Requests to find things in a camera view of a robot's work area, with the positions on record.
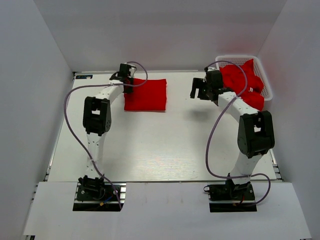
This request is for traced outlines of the red t shirt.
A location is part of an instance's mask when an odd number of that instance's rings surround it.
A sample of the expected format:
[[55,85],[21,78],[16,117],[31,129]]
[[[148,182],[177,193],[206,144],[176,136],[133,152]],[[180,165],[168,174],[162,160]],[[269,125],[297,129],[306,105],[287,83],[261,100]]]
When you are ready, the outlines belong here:
[[167,104],[167,80],[149,79],[132,93],[124,94],[124,110],[127,112],[165,112]]

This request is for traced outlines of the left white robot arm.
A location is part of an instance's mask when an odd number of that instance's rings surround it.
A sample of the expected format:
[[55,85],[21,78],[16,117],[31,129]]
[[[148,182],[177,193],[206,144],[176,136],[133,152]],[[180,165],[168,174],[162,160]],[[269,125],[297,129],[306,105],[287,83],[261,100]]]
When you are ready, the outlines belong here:
[[84,101],[83,127],[87,136],[88,151],[91,157],[86,164],[85,175],[89,178],[99,178],[95,167],[103,163],[104,141],[111,128],[111,104],[122,93],[131,93],[134,83],[134,73],[137,67],[133,64],[122,63],[119,71],[110,79],[110,86],[104,87],[95,96],[88,96]]

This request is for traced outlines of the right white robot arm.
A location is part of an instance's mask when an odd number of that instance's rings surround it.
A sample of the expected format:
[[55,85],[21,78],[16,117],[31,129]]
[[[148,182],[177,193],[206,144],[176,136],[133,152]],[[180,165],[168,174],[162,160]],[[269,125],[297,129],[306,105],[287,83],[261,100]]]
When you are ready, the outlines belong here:
[[205,150],[205,164],[209,173],[218,177],[209,168],[209,148],[219,120],[224,113],[230,114],[238,122],[237,145],[239,155],[234,168],[221,179],[232,180],[225,188],[226,195],[236,200],[244,193],[243,184],[251,180],[253,171],[262,158],[275,146],[272,115],[269,111],[259,111],[247,104],[229,87],[223,87],[223,76],[218,70],[209,70],[204,78],[194,78],[190,98],[214,102],[222,109],[211,130]]

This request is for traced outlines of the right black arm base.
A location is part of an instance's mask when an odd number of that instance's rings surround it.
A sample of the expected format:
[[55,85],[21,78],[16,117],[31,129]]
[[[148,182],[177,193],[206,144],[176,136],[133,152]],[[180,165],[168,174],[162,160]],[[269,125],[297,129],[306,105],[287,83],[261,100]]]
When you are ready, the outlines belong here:
[[209,184],[203,188],[208,194],[211,213],[256,212],[256,198],[251,182],[234,184],[228,179],[224,184]]

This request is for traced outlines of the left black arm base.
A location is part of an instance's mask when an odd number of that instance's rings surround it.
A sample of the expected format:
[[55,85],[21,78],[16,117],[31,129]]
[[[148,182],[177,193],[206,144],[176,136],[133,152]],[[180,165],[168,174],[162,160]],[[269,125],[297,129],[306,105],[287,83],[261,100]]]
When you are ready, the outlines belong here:
[[101,178],[78,179],[73,208],[74,212],[120,212],[126,197],[126,184],[110,184]]

